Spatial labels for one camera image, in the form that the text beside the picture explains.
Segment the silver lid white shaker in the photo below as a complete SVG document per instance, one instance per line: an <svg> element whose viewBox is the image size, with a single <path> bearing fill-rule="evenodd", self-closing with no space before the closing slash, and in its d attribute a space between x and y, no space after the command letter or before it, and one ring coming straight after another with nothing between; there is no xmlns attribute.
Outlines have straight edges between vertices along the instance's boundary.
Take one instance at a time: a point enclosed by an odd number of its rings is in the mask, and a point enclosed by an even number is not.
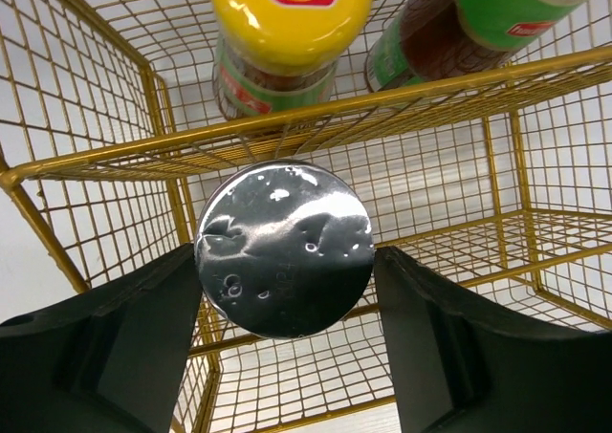
<svg viewBox="0 0 612 433"><path fill-rule="evenodd" d="M194 258L208 303L256 336L320 333L358 303L375 244L355 191L308 162L268 161L230 176L201 211Z"/></svg>

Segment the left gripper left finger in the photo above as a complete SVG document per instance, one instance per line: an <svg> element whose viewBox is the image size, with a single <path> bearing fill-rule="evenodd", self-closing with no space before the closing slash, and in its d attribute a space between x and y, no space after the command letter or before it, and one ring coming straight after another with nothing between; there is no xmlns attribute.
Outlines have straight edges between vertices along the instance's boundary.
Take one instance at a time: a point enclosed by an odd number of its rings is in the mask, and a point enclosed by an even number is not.
<svg viewBox="0 0 612 433"><path fill-rule="evenodd" d="M193 254L4 321L2 431L169 431L202 297Z"/></svg>

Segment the yellow cap sauce bottle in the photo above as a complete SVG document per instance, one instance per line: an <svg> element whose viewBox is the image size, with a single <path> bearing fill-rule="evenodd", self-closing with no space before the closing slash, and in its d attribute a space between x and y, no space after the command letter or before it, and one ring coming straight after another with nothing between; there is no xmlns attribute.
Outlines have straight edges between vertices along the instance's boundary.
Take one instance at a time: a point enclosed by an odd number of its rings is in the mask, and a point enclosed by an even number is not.
<svg viewBox="0 0 612 433"><path fill-rule="evenodd" d="M373 0L211 0L213 92L227 120L326 102Z"/></svg>
<svg viewBox="0 0 612 433"><path fill-rule="evenodd" d="M587 0L407 0L369 51L372 92L487 71Z"/></svg>

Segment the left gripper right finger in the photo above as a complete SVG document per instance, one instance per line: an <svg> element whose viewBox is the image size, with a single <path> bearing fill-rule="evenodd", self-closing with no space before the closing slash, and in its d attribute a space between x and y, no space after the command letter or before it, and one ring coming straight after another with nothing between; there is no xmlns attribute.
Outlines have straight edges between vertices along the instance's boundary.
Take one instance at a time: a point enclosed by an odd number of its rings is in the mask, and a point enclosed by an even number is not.
<svg viewBox="0 0 612 433"><path fill-rule="evenodd" d="M404 432L607 432L611 334L515 312L400 249L374 276Z"/></svg>

